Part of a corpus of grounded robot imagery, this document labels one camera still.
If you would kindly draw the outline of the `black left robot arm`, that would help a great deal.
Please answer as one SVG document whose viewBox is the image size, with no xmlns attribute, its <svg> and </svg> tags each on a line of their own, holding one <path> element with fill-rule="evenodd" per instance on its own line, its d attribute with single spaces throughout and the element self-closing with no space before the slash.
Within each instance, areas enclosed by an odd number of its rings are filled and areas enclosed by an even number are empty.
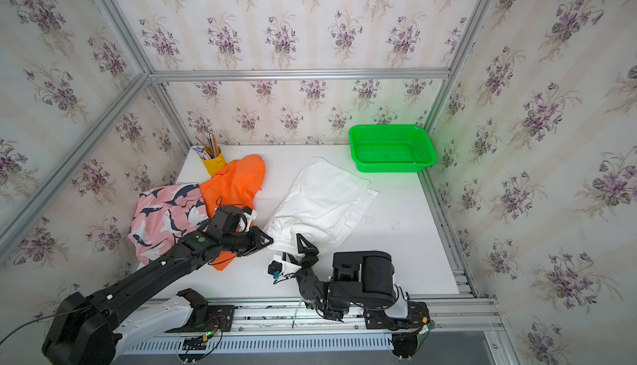
<svg viewBox="0 0 637 365">
<path fill-rule="evenodd" d="M 139 320 L 130 317 L 161 290 L 223 252 L 244 257 L 272 245 L 273 238 L 250 224 L 253 213 L 248 207 L 219 207 L 213 218 L 142 269 L 91 295 L 68 296 L 53 318 L 43 355 L 52 364 L 109 364 L 128 348 L 184 326 L 205 305 L 193 290 L 148 310 Z"/>
</svg>

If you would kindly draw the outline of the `white shorts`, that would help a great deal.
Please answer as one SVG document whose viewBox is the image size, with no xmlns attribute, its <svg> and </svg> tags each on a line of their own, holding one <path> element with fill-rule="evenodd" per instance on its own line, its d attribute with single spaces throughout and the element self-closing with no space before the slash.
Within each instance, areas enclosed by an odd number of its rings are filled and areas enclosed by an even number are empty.
<svg viewBox="0 0 637 365">
<path fill-rule="evenodd" d="M 296 234 L 327 252 L 353 235 L 378 196 L 370 181 L 315 157 L 301 169 L 265 226 L 274 249 L 296 256 Z"/>
</svg>

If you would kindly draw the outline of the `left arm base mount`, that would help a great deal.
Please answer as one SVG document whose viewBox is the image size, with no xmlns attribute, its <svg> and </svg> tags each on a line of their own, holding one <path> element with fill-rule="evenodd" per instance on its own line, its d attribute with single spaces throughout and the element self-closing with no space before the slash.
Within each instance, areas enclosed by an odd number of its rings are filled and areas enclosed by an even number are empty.
<svg viewBox="0 0 637 365">
<path fill-rule="evenodd" d="M 215 328 L 224 333 L 231 330 L 236 309 L 234 305 L 211 305 L 201 294 L 190 288 L 177 292 L 177 297 L 187 300 L 192 313 L 180 327 L 169 329 L 167 333 L 208 332 Z"/>
</svg>

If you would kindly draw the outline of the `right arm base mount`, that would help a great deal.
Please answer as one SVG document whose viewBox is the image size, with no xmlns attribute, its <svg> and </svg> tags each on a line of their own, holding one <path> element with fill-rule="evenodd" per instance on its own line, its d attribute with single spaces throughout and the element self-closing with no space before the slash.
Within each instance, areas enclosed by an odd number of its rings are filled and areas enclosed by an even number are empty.
<svg viewBox="0 0 637 365">
<path fill-rule="evenodd" d="M 437 324 L 431 318 L 426 303 L 410 300 L 406 306 L 407 314 L 402 318 L 391 317 L 382 310 L 364 310 L 363 317 L 366 329 L 422 331 L 437 328 Z"/>
</svg>

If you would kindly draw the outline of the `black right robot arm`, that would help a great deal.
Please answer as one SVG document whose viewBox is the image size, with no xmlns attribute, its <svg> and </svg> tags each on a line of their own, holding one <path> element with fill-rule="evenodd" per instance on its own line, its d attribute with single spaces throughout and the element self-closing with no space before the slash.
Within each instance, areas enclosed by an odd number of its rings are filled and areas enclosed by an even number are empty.
<svg viewBox="0 0 637 365">
<path fill-rule="evenodd" d="M 418 329 L 431 323 L 427 305 L 409 298 L 395 282 L 392 258 L 386 252 L 337 252 L 333 272 L 322 281 L 314 272 L 319 249 L 296 236 L 298 255 L 284 253 L 279 280 L 294 279 L 305 306 L 328 321 L 343 322 L 350 308 L 363 310 L 367 329 Z"/>
</svg>

